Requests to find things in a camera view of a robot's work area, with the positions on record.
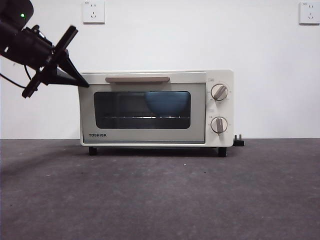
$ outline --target timer knob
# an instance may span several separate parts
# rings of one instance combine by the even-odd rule
[[[223,84],[217,84],[211,89],[211,95],[215,100],[221,101],[227,97],[228,89]]]
[[[223,117],[216,117],[211,121],[211,128],[217,134],[222,134],[227,130],[228,123]]]

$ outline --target black cable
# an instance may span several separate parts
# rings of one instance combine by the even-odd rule
[[[24,65],[24,70],[25,70],[25,73],[27,74],[29,80],[31,80],[31,76],[30,76],[30,74],[29,74],[29,72],[28,72],[28,69],[27,69],[27,66],[26,66],[26,65]]]
[[[8,80],[10,83],[16,85],[16,86],[19,87],[19,88],[22,88],[22,89],[25,89],[25,88],[26,88],[25,86],[21,86],[20,84],[14,82],[14,81],[12,81],[12,80],[10,80],[10,79],[7,78],[6,76],[2,75],[1,73],[0,73],[0,76],[3,77],[5,80]]]

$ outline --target white wall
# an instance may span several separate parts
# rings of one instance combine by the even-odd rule
[[[70,24],[79,71],[233,69],[235,131],[246,138],[320,136],[320,26],[298,25],[298,0],[106,0],[106,24],[83,25],[82,0],[32,0],[28,26],[54,43]],[[3,59],[6,76],[27,84]],[[1,137],[79,137],[74,86],[32,98],[1,80]]]

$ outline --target toaster oven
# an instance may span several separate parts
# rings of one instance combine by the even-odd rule
[[[234,139],[231,70],[84,72],[80,141],[97,147],[218,148]]]

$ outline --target toshiba logo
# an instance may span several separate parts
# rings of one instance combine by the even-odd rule
[[[105,133],[89,133],[89,137],[106,137]]]

